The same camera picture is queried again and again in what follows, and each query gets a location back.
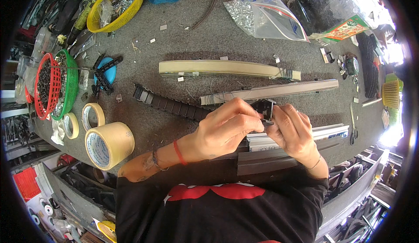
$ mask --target forearm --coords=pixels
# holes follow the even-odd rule
[[[190,143],[191,135],[186,135],[177,141],[179,151],[186,162],[194,162],[192,159],[194,153],[193,145]],[[181,161],[177,155],[173,143],[161,147],[155,151],[157,165],[165,169],[179,164]],[[153,152],[146,152],[136,158],[133,158],[118,171],[118,177],[126,177],[130,182],[140,182],[161,171],[153,161]]]
[[[329,177],[327,163],[317,150],[307,158],[298,161],[306,167],[307,173],[312,178],[322,179]]]

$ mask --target finger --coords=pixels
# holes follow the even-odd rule
[[[261,120],[254,116],[239,114],[218,127],[214,132],[214,136],[228,142],[236,135],[240,134],[244,138],[245,135],[252,131],[264,131]]]
[[[304,113],[298,112],[298,114],[301,117],[301,120],[303,121],[303,123],[309,128],[311,129],[311,123],[310,123],[310,119],[308,118],[308,116]]]
[[[291,104],[285,104],[281,106],[281,109],[291,118],[291,121],[294,124],[294,127],[299,136],[301,137],[309,136],[310,133],[307,130],[307,126],[303,123],[297,110]]]
[[[238,114],[249,115],[259,119],[263,118],[261,114],[256,112],[256,110],[240,98],[234,98],[228,101],[212,113],[214,124],[223,124]]]
[[[284,137],[285,142],[296,140],[299,136],[291,118],[277,105],[273,108],[274,120]]]
[[[280,128],[278,126],[278,123],[275,121],[275,119],[271,119],[274,124],[271,126],[268,126],[266,128],[266,134],[272,138],[273,141],[275,141],[281,148],[284,148],[286,146],[284,136],[282,135]]]

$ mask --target gray carpet surface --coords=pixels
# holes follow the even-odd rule
[[[107,124],[120,121],[129,126],[135,137],[135,149],[110,172],[116,173],[128,160],[151,150],[153,144],[157,147],[164,146],[193,132],[198,126],[196,122],[157,110],[134,99],[133,82],[138,82],[155,93],[191,104],[199,104],[199,97],[211,94],[211,90],[217,93],[240,90],[243,85],[259,87],[286,83],[284,80],[239,76],[185,77],[183,82],[178,82],[177,77],[161,77],[158,63],[175,59],[219,59],[228,56],[229,60],[275,65],[273,55],[278,54],[280,66],[301,71],[303,81],[315,78],[339,80],[339,88],[335,90],[274,99],[278,104],[293,104],[299,111],[307,114],[313,127],[344,123],[350,125],[349,130],[352,130],[349,103],[354,97],[359,98],[359,104],[353,104],[355,117],[359,116],[355,121],[359,137],[352,146],[349,138],[344,139],[339,153],[326,158],[330,166],[350,159],[378,140],[384,131],[381,121],[383,105],[377,103],[361,108],[361,103],[367,101],[362,71],[359,74],[357,94],[352,79],[343,80],[336,63],[324,63],[320,46],[307,42],[268,38],[264,40],[248,36],[229,16],[223,6],[225,1],[229,0],[217,0],[208,19],[192,31],[184,28],[191,28],[197,23],[205,15],[212,0],[180,0],[174,4],[160,5],[152,5],[144,0],[134,18],[115,31],[114,39],[107,37],[106,33],[97,34],[96,45],[87,50],[89,62],[81,57],[76,59],[79,66],[92,67],[99,53],[106,53],[108,57],[124,57],[124,61],[117,66],[113,84],[115,92],[110,96],[102,95],[97,102],[105,113]],[[160,31],[160,26],[165,24],[167,30]],[[352,52],[360,57],[359,48],[349,39],[326,48],[336,55]],[[84,146],[86,132],[81,124],[81,112],[87,102],[95,102],[95,99],[91,97],[82,102],[83,93],[79,91],[72,109],[79,121],[78,138],[69,140],[65,137],[65,146],[52,144],[82,162],[92,164]],[[115,96],[119,93],[122,94],[123,101],[117,103]],[[36,126],[37,134],[52,142],[51,122],[37,119]]]

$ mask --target yellow plastic basket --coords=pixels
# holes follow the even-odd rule
[[[134,0],[134,2],[129,6],[127,10],[125,10],[116,20],[111,22],[110,24],[100,27],[99,21],[100,21],[100,3],[102,3],[103,0],[96,0],[95,4],[93,5],[92,9],[90,10],[89,15],[87,16],[87,28],[92,33],[98,33],[98,32],[112,32],[117,30],[118,28],[121,28],[123,25],[128,23],[129,20],[131,20],[134,15],[138,12],[140,6],[143,4],[143,0]]]
[[[383,84],[383,104],[390,108],[398,109],[400,104],[400,94],[398,80]]]

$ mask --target hand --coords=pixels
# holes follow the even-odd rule
[[[235,98],[209,113],[194,133],[179,139],[179,150],[187,162],[232,153],[248,133],[264,131],[262,118],[249,104]]]
[[[289,156],[302,164],[316,160],[320,154],[313,139],[310,119],[307,115],[298,112],[292,105],[274,105],[274,125],[266,129],[266,133],[272,138]]]

